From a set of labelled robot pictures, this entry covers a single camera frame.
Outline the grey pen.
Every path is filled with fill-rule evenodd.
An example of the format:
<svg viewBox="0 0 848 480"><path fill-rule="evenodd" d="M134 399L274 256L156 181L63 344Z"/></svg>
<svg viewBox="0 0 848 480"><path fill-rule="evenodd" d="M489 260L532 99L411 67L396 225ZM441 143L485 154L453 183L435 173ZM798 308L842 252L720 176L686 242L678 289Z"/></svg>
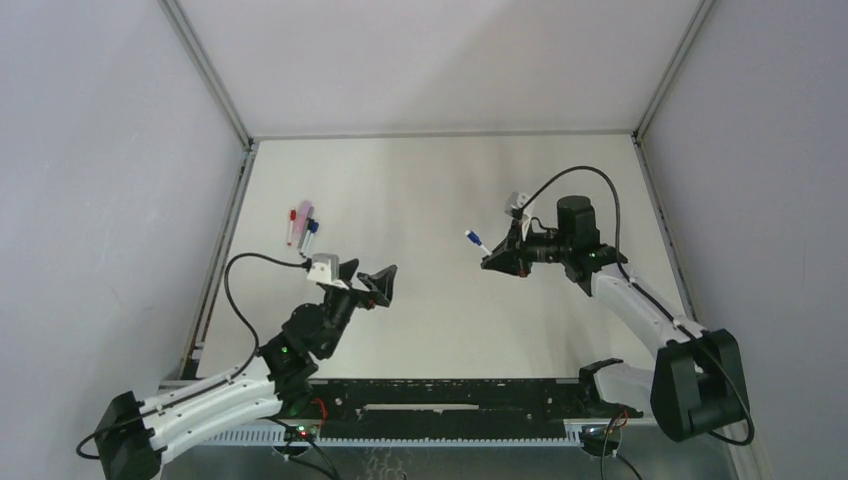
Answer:
<svg viewBox="0 0 848 480"><path fill-rule="evenodd" d="M305 240L305 237L306 237L306 234L307 234L307 232L304 231L304 226L306 224L307 219L312 218L313 212L314 212L314 207L310 206L309 209L307 210L307 213L306 213L305 218L303 220L303 225L302 225L302 229L301 229L301 233L300 233L300 237L298 239L298 245L297 245L297 251L298 251L299 254L300 254L301 245L302 245L303 241Z"/></svg>

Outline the white pen blue end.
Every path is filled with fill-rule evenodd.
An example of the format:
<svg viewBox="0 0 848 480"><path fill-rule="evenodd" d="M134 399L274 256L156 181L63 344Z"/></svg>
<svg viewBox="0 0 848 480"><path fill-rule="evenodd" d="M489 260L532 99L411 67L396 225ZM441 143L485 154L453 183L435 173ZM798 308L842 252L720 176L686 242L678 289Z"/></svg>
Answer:
<svg viewBox="0 0 848 480"><path fill-rule="evenodd" d="M319 222L317 220L315 220L314 230L312 232L307 232L305 240L303 241L301 248L300 248L300 255L303 258L309 257L310 249L312 247L312 243L313 243L313 240L314 240L315 235L317 233L317 230L319 229L319 226L320 226Z"/></svg>

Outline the blue pen cap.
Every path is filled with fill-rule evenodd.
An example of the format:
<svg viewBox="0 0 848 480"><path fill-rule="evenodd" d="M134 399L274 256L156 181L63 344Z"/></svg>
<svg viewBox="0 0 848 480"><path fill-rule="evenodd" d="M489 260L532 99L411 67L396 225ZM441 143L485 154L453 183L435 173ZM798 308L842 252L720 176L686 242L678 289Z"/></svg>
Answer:
<svg viewBox="0 0 848 480"><path fill-rule="evenodd" d="M465 236L475 245L482 246L483 242L480 237L472 230L466 230Z"/></svg>

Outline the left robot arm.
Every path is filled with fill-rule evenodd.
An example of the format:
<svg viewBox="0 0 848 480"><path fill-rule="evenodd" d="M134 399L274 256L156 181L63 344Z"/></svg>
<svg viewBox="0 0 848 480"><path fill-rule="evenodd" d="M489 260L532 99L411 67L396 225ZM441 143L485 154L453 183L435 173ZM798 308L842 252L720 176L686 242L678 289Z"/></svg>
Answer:
<svg viewBox="0 0 848 480"><path fill-rule="evenodd" d="M279 414L295 416L313 398L310 377L330 358L357 309L387 308L397 266L374 273L359 262L315 254L297 263L324 292L320 303L295 308L267 343L216 375L157 396L114 397L89 441L108 479L152 479L194 446L231 428Z"/></svg>

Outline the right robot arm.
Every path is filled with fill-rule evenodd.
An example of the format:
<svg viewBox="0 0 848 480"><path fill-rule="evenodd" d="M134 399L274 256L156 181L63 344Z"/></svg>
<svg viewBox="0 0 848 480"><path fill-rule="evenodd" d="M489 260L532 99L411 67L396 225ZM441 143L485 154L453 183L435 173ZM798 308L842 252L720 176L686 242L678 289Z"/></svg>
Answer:
<svg viewBox="0 0 848 480"><path fill-rule="evenodd" d="M635 335L654 360L650 369L620 359L580 371L590 397L654 419L671 440L681 442L751 420L738 342L728 331L707 330L675 314L626 268L625 257L600 239L595 210L585 196L556 203L557 224L533 228L523 212L526 194L506 202L511 218L505 238L481 261L484 270L525 278L536 264L560 264L566 277L599 302Z"/></svg>

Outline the white pen red end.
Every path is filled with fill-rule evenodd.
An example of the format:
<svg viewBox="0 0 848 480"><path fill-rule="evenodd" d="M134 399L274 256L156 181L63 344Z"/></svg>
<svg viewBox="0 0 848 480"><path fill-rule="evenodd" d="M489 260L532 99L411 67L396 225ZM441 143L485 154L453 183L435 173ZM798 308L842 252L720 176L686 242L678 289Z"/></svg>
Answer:
<svg viewBox="0 0 848 480"><path fill-rule="evenodd" d="M286 229L286 245L288 247L290 247L292 245L296 220L290 221L289 216L288 216L288 224L287 224L287 229Z"/></svg>

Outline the pink highlighter pen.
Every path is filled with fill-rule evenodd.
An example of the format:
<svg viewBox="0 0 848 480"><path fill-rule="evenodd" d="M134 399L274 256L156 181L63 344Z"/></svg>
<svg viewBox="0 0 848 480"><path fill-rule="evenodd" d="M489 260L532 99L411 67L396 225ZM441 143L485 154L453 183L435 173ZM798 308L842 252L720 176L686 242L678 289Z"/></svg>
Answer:
<svg viewBox="0 0 848 480"><path fill-rule="evenodd" d="M303 233L303 231L304 231L304 229L307 225L307 221L308 221L308 218L309 218L311 211L312 211L312 202L311 201L304 200L299 205L299 208L298 208L298 211L297 211L297 216L296 216L296 222L295 222L294 230L293 230L293 233L294 233L295 236L299 237L299 236L302 235L302 233Z"/></svg>

